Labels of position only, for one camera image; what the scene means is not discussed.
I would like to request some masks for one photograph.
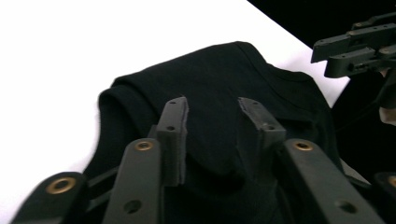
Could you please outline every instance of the black t-shirt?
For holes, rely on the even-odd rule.
[[[330,108],[313,78],[273,67],[249,43],[234,42],[118,77],[100,95],[100,139],[84,174],[118,166],[125,147],[147,137],[165,103],[180,96],[190,109],[186,182],[165,188],[165,223],[282,222],[276,182],[257,185],[238,157],[238,97],[263,104],[287,138],[318,144],[339,165]]]

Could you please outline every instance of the white surface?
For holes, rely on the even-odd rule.
[[[347,83],[244,0],[1,1],[0,223],[45,178],[84,169],[97,96],[115,77],[235,40],[314,76],[330,105]]]

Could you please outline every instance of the black garment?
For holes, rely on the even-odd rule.
[[[166,223],[281,223],[275,188],[247,178],[236,151],[237,98],[261,102],[287,137],[317,143],[339,165],[329,107],[314,80],[268,64],[249,43],[201,49],[119,77],[99,99],[101,136],[85,171],[120,164],[133,140],[147,137],[165,103],[186,96],[186,183],[165,189]]]

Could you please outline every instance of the dark background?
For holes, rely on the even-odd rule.
[[[342,35],[352,23],[396,11],[390,0],[250,0],[252,5],[312,48],[320,39]],[[369,181],[396,172],[396,127],[381,123],[370,107],[384,79],[378,73],[352,77],[332,109],[341,157]]]

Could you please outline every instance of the white table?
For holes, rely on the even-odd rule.
[[[98,94],[115,77],[215,44],[247,41],[315,78],[332,105],[348,79],[243,0],[0,2],[0,223],[45,178],[81,172],[98,137]]]

